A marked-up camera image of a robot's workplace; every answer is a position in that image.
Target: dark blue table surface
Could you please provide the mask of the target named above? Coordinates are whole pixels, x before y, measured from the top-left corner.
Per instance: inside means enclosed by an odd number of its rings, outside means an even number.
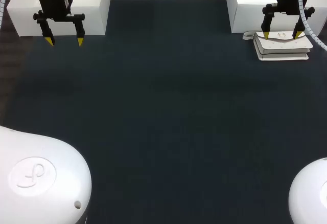
[[[292,180],[327,156],[323,50],[258,61],[225,0],[112,0],[106,36],[56,40],[34,39],[5,126],[83,154],[90,224],[291,223]]]

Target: floor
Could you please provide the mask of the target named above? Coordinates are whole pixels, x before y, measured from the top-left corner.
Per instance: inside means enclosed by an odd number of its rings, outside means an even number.
[[[291,223],[327,152],[323,49],[258,61],[225,0],[112,0],[106,36],[75,41],[33,39],[4,126],[82,153],[90,223]]]
[[[9,14],[5,10],[0,32],[0,123],[4,118],[5,106],[12,95],[31,42],[31,37],[17,35]]]

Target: logo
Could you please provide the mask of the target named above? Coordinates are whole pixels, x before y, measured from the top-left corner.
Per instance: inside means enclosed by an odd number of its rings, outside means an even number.
[[[9,174],[9,186],[18,195],[36,196],[56,180],[56,168],[47,159],[32,157],[18,162]]]

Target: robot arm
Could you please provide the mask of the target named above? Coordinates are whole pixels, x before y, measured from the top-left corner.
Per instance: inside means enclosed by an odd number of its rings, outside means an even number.
[[[293,32],[293,38],[296,39],[304,30],[307,30],[315,42],[327,51],[327,46],[319,40],[307,22],[308,17],[311,17],[311,15],[315,12],[315,9],[313,7],[305,8],[306,3],[307,0],[277,0],[277,4],[267,4],[267,6],[263,8],[265,18],[261,25],[265,38],[268,39],[270,25],[275,13],[299,15],[299,20],[295,25]]]
[[[49,27],[47,19],[51,19],[54,22],[72,22],[75,25],[77,32],[77,40],[79,46],[81,46],[85,31],[82,21],[85,20],[84,14],[71,14],[71,6],[73,0],[39,0],[42,6],[42,10],[33,15],[34,20],[42,29],[43,37],[53,46],[55,39],[52,31]],[[5,0],[0,0],[0,28],[4,13]]]

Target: white pedestal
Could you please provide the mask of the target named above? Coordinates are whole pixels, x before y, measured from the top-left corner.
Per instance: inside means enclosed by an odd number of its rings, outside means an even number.
[[[261,31],[264,20],[262,8],[276,0],[227,0],[228,14],[232,33]],[[313,32],[318,35],[327,19],[327,0],[308,0],[306,7],[314,7],[315,13],[308,19]],[[293,31],[299,16],[275,13],[271,31]]]
[[[73,0],[72,14],[85,14],[85,35],[105,35],[109,5],[110,0]],[[19,36],[42,35],[40,25],[33,19],[33,14],[41,10],[39,0],[10,0],[7,10]],[[54,36],[76,35],[73,23],[48,22]]]

